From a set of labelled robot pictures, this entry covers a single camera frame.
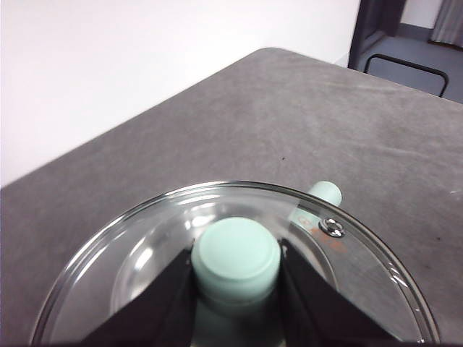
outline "glass lid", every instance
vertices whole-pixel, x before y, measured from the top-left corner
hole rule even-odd
[[[255,220],[276,239],[290,241],[331,286],[399,340],[439,341],[412,277],[372,231],[312,195],[238,181],[178,189],[110,222],[56,280],[33,343],[82,340],[138,296],[209,225],[228,217]]]

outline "black chair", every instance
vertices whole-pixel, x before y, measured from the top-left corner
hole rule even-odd
[[[372,56],[370,56],[370,58],[367,59],[367,64],[365,65],[365,69],[363,70],[364,73],[366,74],[368,73],[368,69],[370,68],[371,59],[374,59],[374,58],[391,61],[396,64],[405,65],[406,67],[412,67],[413,69],[416,69],[416,70],[429,72],[430,74],[437,74],[438,76],[441,76],[443,78],[443,87],[441,89],[441,92],[439,93],[440,98],[442,98],[443,92],[445,92],[447,85],[449,83],[449,76],[447,76],[447,74],[444,71],[432,69],[430,67],[425,67],[424,65],[419,65],[416,63],[412,63],[411,61],[394,58],[393,56],[387,56],[385,54],[380,54],[380,53],[373,54]]]

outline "mint green knob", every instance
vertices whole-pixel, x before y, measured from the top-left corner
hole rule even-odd
[[[272,292],[279,271],[280,247],[260,223],[225,218],[195,242],[192,265],[197,286],[213,302],[245,307]]]
[[[329,181],[319,181],[315,183],[307,193],[319,197],[335,206],[339,206],[342,201],[341,190],[339,190],[338,186]]]

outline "white wall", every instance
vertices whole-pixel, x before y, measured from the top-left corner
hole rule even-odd
[[[8,184],[259,48],[345,64],[359,0],[1,5]]]
[[[442,0],[407,0],[401,23],[432,29]]]

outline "gray felt tabletop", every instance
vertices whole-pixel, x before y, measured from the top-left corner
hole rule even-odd
[[[463,343],[463,105],[266,48],[1,191],[2,342],[25,343],[99,228],[204,181],[338,184]]]

